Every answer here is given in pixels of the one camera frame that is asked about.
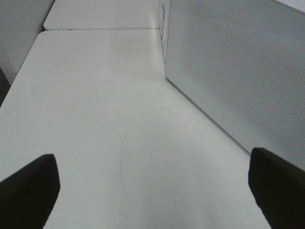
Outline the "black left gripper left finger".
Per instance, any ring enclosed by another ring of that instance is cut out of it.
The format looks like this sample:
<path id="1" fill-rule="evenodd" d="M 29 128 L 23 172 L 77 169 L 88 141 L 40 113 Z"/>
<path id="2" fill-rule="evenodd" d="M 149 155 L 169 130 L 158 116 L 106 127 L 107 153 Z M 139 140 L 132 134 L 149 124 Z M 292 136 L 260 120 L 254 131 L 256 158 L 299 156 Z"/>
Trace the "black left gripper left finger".
<path id="1" fill-rule="evenodd" d="M 41 229 L 58 198 L 61 184 L 53 154 L 36 158 L 0 183 L 0 227 Z"/>

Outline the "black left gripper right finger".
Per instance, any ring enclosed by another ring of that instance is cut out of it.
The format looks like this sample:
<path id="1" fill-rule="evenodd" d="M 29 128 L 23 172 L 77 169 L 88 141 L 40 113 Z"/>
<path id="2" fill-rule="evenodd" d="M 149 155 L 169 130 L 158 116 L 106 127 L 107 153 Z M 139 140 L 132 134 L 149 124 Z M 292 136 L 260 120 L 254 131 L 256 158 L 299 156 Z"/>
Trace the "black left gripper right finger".
<path id="1" fill-rule="evenodd" d="M 265 148 L 253 148 L 248 185 L 273 229 L 305 227 L 305 172 Z"/>

